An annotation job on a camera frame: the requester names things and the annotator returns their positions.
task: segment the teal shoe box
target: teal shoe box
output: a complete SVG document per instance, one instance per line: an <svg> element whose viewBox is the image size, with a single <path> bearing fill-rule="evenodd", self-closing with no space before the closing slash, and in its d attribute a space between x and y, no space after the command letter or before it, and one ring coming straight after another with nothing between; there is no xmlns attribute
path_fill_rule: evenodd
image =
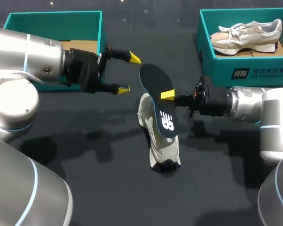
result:
<svg viewBox="0 0 283 226"><path fill-rule="evenodd" d="M53 40L97 41L96 54L100 54L106 48L101 11L10 13L4 29ZM80 90L79 85L34 85L38 91Z"/></svg>
<svg viewBox="0 0 283 226"><path fill-rule="evenodd" d="M218 27L230 28L238 23L272 22L281 19L283 8L202 9L200 10L196 43L205 76L211 76L216 86L283 86L283 56L216 57L210 35ZM283 47L283 32L280 38Z"/></svg>

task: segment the rubber outsole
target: rubber outsole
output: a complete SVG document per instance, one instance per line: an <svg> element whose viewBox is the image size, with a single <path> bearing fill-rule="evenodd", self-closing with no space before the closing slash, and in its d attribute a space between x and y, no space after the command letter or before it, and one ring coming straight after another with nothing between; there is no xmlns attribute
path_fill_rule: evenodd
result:
<svg viewBox="0 0 283 226"><path fill-rule="evenodd" d="M277 49L278 49L278 41L275 43L275 51L274 52L267 52L267 53L275 53L276 51L277 51ZM232 57L233 55L229 55L229 54L225 54L225 53L221 53L221 52L219 52L219 51L217 51L217 50L215 50L215 49L213 49L214 50L214 52L215 52L215 54L217 54L217 55L220 55L220 56L225 56L225 57ZM251 50L253 50L253 51L256 51L256 50L254 50L254 49L251 49L251 48L243 48L243 49L241 49L240 51L238 51L236 54L238 54L238 53L241 53L241 52L246 52L246 51L251 51Z"/></svg>
<svg viewBox="0 0 283 226"><path fill-rule="evenodd" d="M162 163L156 163L153 167L152 170L154 170L157 173L171 173L174 171L177 171L181 165L177 162L173 162L172 160L168 159Z"/></svg>

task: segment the white sneaker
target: white sneaker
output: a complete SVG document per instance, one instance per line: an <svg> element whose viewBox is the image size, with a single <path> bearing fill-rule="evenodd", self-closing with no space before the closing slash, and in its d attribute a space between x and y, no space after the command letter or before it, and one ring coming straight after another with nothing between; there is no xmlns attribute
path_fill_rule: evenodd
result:
<svg viewBox="0 0 283 226"><path fill-rule="evenodd" d="M171 172L180 168L178 136L165 138L159 133L153 101L148 93L142 95L137 115L140 126L148 130L151 139L151 168L157 172Z"/></svg>
<svg viewBox="0 0 283 226"><path fill-rule="evenodd" d="M218 54L233 56L240 50L250 48L258 52L274 53L282 34L282 21L271 23L252 21L236 24L230 28L219 26L220 32L211 35L213 49Z"/></svg>

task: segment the shoe sole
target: shoe sole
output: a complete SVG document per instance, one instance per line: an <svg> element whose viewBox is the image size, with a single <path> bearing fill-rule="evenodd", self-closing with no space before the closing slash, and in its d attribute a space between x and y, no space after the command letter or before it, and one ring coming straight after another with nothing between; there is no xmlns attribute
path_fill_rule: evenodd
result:
<svg viewBox="0 0 283 226"><path fill-rule="evenodd" d="M151 169L157 173L171 173L177 171L181 167L179 155L176 159L176 162L173 162L171 159L167 159L164 162L157 162L156 158L154 157L152 148L150 148L149 155L150 162L151 159L155 161L154 165L151 166Z"/></svg>
<svg viewBox="0 0 283 226"><path fill-rule="evenodd" d="M138 112L141 112L142 109L142 102L144 100L144 98L149 97L149 95L143 95L141 97L140 100L140 104L138 106ZM145 130L147 130L147 132L149 133L149 130L147 128L147 126L145 125L142 117L140 116L140 114L138 114L138 123L141 127L143 127ZM153 155L153 150L152 147L149 150L149 158L150 158L150 166L151 169L156 171L156 172L172 172L172 171L177 171L180 167L181 167L181 162L180 162L180 157L178 155L176 162L173 162L171 159L167 159L164 162L157 162L156 158Z"/></svg>
<svg viewBox="0 0 283 226"><path fill-rule="evenodd" d="M241 48L236 48L236 49L222 49L222 48L213 47L213 49L218 55L223 55L223 56L234 56L238 52L245 50L245 49L255 50L260 53L275 53L277 48L278 48L278 42L274 44L267 44L267 45L251 44L251 45L245 45Z"/></svg>

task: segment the shoelace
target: shoelace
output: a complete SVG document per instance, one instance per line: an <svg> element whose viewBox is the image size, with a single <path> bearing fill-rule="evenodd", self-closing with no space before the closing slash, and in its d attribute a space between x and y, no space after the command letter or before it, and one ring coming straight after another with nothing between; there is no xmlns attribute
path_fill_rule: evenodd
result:
<svg viewBox="0 0 283 226"><path fill-rule="evenodd" d="M244 24L236 24L230 28L219 26L220 32L228 33L228 43L225 49L227 49L229 45L229 41L231 40L232 37L239 36L242 33L247 33L247 31L244 28L245 28Z"/></svg>

